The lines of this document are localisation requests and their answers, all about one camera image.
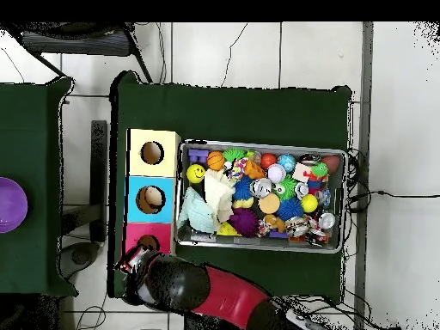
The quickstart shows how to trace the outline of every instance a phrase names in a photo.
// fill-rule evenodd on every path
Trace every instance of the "red ball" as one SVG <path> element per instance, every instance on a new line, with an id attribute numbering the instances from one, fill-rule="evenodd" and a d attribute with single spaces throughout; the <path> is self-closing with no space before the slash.
<path id="1" fill-rule="evenodd" d="M 326 163 L 328 174 L 334 174 L 339 167 L 338 156 L 325 156 L 321 158 L 321 162 Z"/>
<path id="2" fill-rule="evenodd" d="M 272 153 L 265 153 L 263 156 L 261 156 L 261 167 L 263 169 L 268 169 L 275 163 L 277 163 L 277 157 Z"/>

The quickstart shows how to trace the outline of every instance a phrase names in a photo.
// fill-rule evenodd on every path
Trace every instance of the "pink ball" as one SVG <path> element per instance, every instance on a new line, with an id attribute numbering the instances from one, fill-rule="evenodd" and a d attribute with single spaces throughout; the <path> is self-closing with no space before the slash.
<path id="1" fill-rule="evenodd" d="M 275 163 L 271 165 L 269 169 L 267 169 L 267 177 L 273 183 L 281 182 L 282 180 L 284 180 L 285 175 L 285 169 L 280 164 Z"/>

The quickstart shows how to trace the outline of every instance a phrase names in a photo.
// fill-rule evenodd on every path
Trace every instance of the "yellow ball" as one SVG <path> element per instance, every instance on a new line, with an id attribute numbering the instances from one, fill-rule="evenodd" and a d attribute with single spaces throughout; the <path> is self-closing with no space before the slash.
<path id="1" fill-rule="evenodd" d="M 315 196 L 309 193 L 302 198 L 301 205 L 304 209 L 304 212 L 312 212 L 315 211 L 315 209 L 318 207 L 318 200 Z"/>
<path id="2" fill-rule="evenodd" d="M 200 183 L 205 177 L 205 169 L 199 164 L 191 165 L 186 171 L 186 177 L 192 183 Z"/>

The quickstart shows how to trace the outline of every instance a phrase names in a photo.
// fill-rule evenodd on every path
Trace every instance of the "orange basketball toy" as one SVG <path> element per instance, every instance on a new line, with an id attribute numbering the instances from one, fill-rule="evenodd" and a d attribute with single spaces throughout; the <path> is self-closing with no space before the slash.
<path id="1" fill-rule="evenodd" d="M 214 151 L 208 155 L 208 167 L 214 171 L 220 171 L 224 165 L 224 157 L 222 152 Z"/>

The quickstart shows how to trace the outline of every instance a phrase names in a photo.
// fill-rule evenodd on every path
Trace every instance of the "green tablecloth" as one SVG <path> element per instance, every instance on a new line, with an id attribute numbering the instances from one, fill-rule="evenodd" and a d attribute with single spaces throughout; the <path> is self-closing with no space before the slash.
<path id="1" fill-rule="evenodd" d="M 346 150 L 351 91 L 309 89 L 214 89 L 139 84 L 121 73 L 113 82 L 111 157 L 117 149 L 114 262 L 119 258 L 124 210 L 125 131 L 176 131 L 182 139 L 280 144 Z M 250 249 L 178 246 L 177 255 L 210 263 L 254 281 L 273 295 L 327 295 L 340 299 L 341 254 L 270 252 Z M 109 272 L 109 292 L 123 294 L 124 275 Z"/>
<path id="2" fill-rule="evenodd" d="M 61 226 L 58 112 L 72 81 L 0 83 L 0 176 L 27 194 L 28 211 L 0 234 L 0 292 L 75 295 L 57 269 Z"/>

